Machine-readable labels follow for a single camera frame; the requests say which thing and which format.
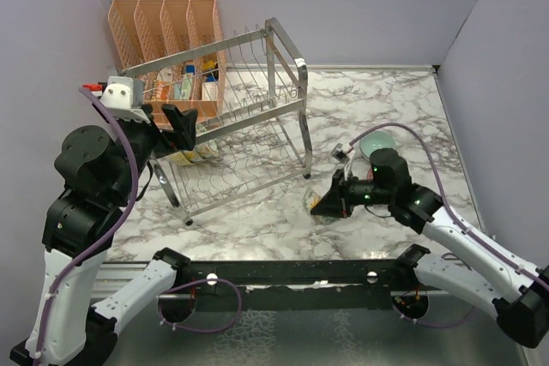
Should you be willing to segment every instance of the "floor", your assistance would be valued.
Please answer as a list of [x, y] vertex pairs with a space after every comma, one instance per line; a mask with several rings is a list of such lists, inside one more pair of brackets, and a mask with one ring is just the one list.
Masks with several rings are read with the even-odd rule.
[[[233, 80], [234, 89], [246, 88], [247, 80], [240, 80], [241, 85]], [[145, 197], [116, 234], [109, 251], [110, 259], [149, 260], [155, 251], [165, 246], [193, 260], [383, 259], [397, 257], [412, 243], [443, 252], [442, 246], [393, 219], [375, 217], [362, 208], [350, 219], [319, 225], [302, 206], [307, 189], [320, 195], [328, 190], [331, 175], [338, 167], [329, 155], [336, 143], [349, 142], [361, 131], [388, 121], [405, 123], [424, 136], [452, 205], [478, 227], [474, 204], [430, 70], [311, 71], [307, 117], [314, 153], [310, 180], [293, 177], [198, 214], [191, 227], [183, 224], [153, 180]], [[283, 121], [291, 137], [299, 135], [296, 119], [290, 116]], [[431, 168], [418, 142], [404, 130], [391, 128], [390, 133], [409, 164], [413, 180], [435, 188]], [[253, 138], [243, 135], [243, 139]], [[232, 141], [221, 139], [216, 146], [223, 152], [236, 140], [236, 137]], [[242, 150], [248, 150], [242, 142], [240, 145]], [[272, 150], [267, 153], [274, 156]], [[268, 159], [260, 163], [265, 167], [270, 165]], [[187, 166], [185, 173], [192, 175], [201, 167], [211, 170], [211, 182], [214, 166], [218, 164], [224, 165], [221, 160], [217, 164], [206, 160], [200, 167]], [[353, 171], [365, 177], [368, 165], [357, 162]]]

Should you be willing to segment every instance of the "wire rack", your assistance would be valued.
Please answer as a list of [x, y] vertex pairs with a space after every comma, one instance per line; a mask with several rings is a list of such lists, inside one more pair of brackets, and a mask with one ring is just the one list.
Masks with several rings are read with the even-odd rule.
[[[158, 74], [168, 99], [182, 81], [174, 68], [183, 62], [214, 58], [217, 65], [207, 71], [197, 70], [193, 85], [205, 76], [215, 75], [210, 89], [202, 95], [193, 87], [191, 99], [178, 102], [181, 110], [199, 112], [196, 137], [201, 145], [213, 148], [206, 159], [199, 157], [192, 165], [170, 164], [172, 179], [160, 180], [168, 198], [173, 198], [169, 180], [175, 182], [185, 223], [191, 217], [229, 201], [265, 189], [289, 177], [311, 176], [312, 145], [305, 114], [307, 68], [295, 44], [275, 19], [265, 27], [162, 57], [126, 69], [132, 77]], [[160, 107], [165, 100], [150, 88], [146, 98], [158, 106], [155, 122], [167, 125]]]

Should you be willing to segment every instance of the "red clip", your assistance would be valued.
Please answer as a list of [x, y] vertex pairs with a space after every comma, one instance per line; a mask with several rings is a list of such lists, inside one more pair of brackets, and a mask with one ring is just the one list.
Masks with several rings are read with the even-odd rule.
[[86, 89], [89, 89], [90, 92], [103, 92], [103, 87], [101, 85], [82, 85], [82, 87], [85, 87]]

